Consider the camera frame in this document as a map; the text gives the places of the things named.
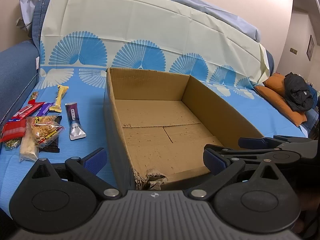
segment purple chocolate bar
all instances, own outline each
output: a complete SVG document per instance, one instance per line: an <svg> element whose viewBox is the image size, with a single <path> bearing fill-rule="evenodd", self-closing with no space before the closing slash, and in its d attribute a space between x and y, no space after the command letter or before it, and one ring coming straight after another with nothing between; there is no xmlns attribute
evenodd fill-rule
<svg viewBox="0 0 320 240"><path fill-rule="evenodd" d="M53 106L53 103L44 103L42 107L40 108L39 112L36 114L36 116L44 116L49 112L49 108Z"/></svg>

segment snack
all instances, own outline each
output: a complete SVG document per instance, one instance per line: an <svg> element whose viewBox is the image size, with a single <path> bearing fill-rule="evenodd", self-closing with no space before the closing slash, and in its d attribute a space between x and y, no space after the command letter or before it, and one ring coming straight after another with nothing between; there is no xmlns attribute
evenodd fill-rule
<svg viewBox="0 0 320 240"><path fill-rule="evenodd" d="M53 103L44 103L40 110L38 111L38 113L36 114L36 116L44 116L47 115L47 113L49 112L49 108L53 106Z"/></svg>
<svg viewBox="0 0 320 240"><path fill-rule="evenodd" d="M17 148L21 143L21 138L11 139L4 143L4 148L7 151L12 151L14 148Z"/></svg>
<svg viewBox="0 0 320 240"><path fill-rule="evenodd" d="M19 154L19 162L24 160L36 161L39 155L39 148L36 147L35 139L32 135L32 130L27 123L26 134L22 138Z"/></svg>
<svg viewBox="0 0 320 240"><path fill-rule="evenodd" d="M35 144L39 148L50 144L60 132L64 130L64 127L53 121L56 118L55 115L49 116L36 116L28 117L27 122L32 130Z"/></svg>
<svg viewBox="0 0 320 240"><path fill-rule="evenodd" d="M2 128L0 142L24 136L26 133L26 119L16 122L7 122Z"/></svg>
<svg viewBox="0 0 320 240"><path fill-rule="evenodd" d="M70 140L86 137L87 134L84 132L80 124L77 103L66 104L66 110L70 126Z"/></svg>
<svg viewBox="0 0 320 240"><path fill-rule="evenodd" d="M63 98L64 94L67 92L69 87L58 85L58 93L56 99L54 101L54 105L50 107L50 111L55 111L58 113L62 112L61 109L61 99Z"/></svg>
<svg viewBox="0 0 320 240"><path fill-rule="evenodd" d="M29 98L28 104L35 104L38 94L39 94L39 91L33 92Z"/></svg>
<svg viewBox="0 0 320 240"><path fill-rule="evenodd" d="M60 124L61 120L62 120L62 116L58 115L54 121ZM43 148L38 148L38 149L39 149L39 152L59 153L60 152L59 136L54 141L52 141L49 145L46 145Z"/></svg>
<svg viewBox="0 0 320 240"><path fill-rule="evenodd" d="M31 115L34 111L36 111L43 104L44 104L44 102L26 105L25 107L21 108L18 112L16 112L15 115L13 117L11 117L11 119L8 122L22 120L26 116Z"/></svg>

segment wall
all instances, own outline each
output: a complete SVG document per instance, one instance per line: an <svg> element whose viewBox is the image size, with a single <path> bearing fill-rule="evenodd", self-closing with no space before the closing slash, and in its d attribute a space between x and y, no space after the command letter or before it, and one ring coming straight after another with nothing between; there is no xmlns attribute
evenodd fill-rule
<svg viewBox="0 0 320 240"><path fill-rule="evenodd" d="M277 66L290 23L293 0L205 0L244 18L261 31L261 44L270 51ZM0 51L26 38L15 27L20 14L18 0L0 0Z"/></svg>
<svg viewBox="0 0 320 240"><path fill-rule="evenodd" d="M308 81L313 83L316 90L320 90L320 46L315 46L313 50Z"/></svg>
<svg viewBox="0 0 320 240"><path fill-rule="evenodd" d="M277 72L283 75L293 72L306 79L309 77L312 65L307 56L310 35L312 35L314 43L317 44L308 13L294 9ZM297 55L290 52L290 48L296 49Z"/></svg>

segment tag label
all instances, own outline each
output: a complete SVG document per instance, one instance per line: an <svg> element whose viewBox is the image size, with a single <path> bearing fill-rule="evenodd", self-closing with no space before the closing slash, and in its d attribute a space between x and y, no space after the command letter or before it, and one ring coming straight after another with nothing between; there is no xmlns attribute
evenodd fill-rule
<svg viewBox="0 0 320 240"><path fill-rule="evenodd" d="M36 57L36 69L39 68L39 57Z"/></svg>
<svg viewBox="0 0 320 240"><path fill-rule="evenodd" d="M75 110L73 108L71 109L71 118L72 118L72 120L76 119L76 113L75 113Z"/></svg>

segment picture frame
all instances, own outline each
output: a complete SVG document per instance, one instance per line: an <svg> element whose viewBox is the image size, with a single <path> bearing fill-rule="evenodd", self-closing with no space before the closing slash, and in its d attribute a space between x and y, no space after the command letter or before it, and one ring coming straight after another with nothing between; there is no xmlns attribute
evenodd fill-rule
<svg viewBox="0 0 320 240"><path fill-rule="evenodd" d="M310 35L309 45L308 45L308 49L307 49L307 56L308 56L309 61L311 61L311 57L312 57L312 53L313 53L314 48L315 48L315 43L313 41L312 35Z"/></svg>

